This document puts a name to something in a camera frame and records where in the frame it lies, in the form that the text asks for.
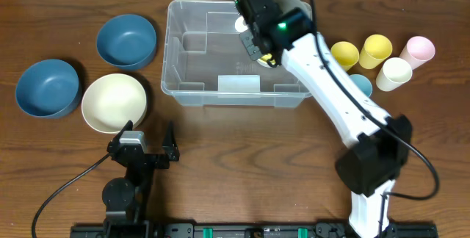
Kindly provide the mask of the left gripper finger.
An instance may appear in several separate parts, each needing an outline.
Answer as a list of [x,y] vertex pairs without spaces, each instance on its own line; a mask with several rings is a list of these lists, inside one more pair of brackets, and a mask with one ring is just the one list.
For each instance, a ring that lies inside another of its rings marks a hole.
[[173,122],[169,122],[168,124],[166,134],[162,141],[162,148],[171,162],[179,161],[180,152],[176,143]]
[[119,149],[120,145],[120,138],[125,131],[131,131],[133,129],[133,122],[129,120],[125,126],[115,135],[115,137],[109,142],[108,149],[109,150],[117,150]]

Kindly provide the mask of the small yellow bowl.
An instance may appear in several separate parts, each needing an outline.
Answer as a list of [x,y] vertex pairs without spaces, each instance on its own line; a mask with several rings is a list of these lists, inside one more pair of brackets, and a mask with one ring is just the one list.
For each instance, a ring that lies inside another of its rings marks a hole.
[[272,55],[271,55],[271,54],[265,54],[264,56],[262,56],[262,57],[259,58],[258,60],[259,60],[259,61],[262,61],[262,62],[269,62],[271,59],[272,59]]

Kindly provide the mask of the small white bowl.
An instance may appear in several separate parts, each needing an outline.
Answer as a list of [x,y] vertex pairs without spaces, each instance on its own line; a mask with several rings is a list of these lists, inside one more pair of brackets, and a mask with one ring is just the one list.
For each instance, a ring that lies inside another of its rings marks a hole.
[[257,63],[265,68],[274,68],[274,65],[271,62],[262,59],[257,59]]

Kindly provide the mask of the small grey bowl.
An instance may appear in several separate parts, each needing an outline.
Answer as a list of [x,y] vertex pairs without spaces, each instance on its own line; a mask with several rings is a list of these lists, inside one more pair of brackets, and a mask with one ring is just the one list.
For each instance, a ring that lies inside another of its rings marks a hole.
[[294,8],[300,8],[310,19],[312,19],[311,5],[301,0],[274,0],[278,4],[283,14]]

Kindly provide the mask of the light blue cup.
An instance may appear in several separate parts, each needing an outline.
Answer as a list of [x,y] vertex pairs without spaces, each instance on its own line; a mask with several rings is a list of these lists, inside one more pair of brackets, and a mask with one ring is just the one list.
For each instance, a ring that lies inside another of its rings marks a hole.
[[372,83],[367,77],[360,74],[352,74],[350,75],[350,78],[352,82],[358,87],[358,89],[365,94],[365,96],[371,96],[373,87]]

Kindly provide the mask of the cream cup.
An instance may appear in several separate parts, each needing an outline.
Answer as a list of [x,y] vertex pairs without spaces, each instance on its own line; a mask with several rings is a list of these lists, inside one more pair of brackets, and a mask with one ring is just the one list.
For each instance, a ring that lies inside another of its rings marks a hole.
[[376,85],[380,90],[389,92],[408,82],[412,75],[413,69],[405,60],[393,57],[383,63]]

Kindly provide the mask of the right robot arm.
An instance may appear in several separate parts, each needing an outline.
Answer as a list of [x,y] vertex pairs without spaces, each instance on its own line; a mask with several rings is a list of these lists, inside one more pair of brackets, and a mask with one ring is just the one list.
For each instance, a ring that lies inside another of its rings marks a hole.
[[389,225],[388,201],[408,149],[381,126],[405,138],[411,124],[392,118],[370,101],[330,54],[313,16],[299,7],[283,12],[274,0],[234,0],[248,29],[242,36],[249,55],[271,54],[277,65],[297,77],[332,121],[346,152],[335,163],[351,191],[349,224],[359,237],[379,237]]

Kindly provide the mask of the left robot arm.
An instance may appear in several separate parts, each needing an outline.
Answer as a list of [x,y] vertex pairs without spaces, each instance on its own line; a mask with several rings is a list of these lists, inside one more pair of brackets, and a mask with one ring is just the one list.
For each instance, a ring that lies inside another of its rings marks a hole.
[[147,202],[153,184],[155,170],[170,167],[180,157],[173,132],[173,124],[167,127],[162,142],[164,152],[148,151],[145,134],[133,130],[128,121],[109,142],[107,152],[111,160],[126,168],[126,174],[109,181],[102,191],[106,207],[105,237],[157,237],[159,228],[145,219]]

